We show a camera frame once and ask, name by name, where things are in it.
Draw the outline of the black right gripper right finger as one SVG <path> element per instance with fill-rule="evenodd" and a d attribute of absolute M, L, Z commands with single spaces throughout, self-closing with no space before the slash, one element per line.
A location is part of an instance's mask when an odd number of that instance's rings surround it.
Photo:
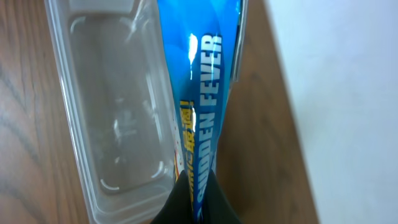
<path fill-rule="evenodd" d="M 210 170 L 208 176 L 205 199 L 202 206 L 202 223 L 242 224 L 224 195 L 213 170 Z"/>

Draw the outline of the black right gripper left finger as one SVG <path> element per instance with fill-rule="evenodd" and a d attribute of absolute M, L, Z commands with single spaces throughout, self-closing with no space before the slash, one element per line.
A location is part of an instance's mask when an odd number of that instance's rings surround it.
<path fill-rule="evenodd" d="M 192 224 L 192 206 L 188 177 L 179 175 L 165 205 L 150 224 Z"/>

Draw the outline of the blue fever patch packet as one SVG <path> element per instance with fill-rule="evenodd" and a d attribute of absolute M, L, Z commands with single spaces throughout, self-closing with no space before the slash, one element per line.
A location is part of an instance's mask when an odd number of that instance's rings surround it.
<path fill-rule="evenodd" d="M 235 74 L 246 2 L 159 0 L 157 5 L 193 222 L 201 223 Z"/>

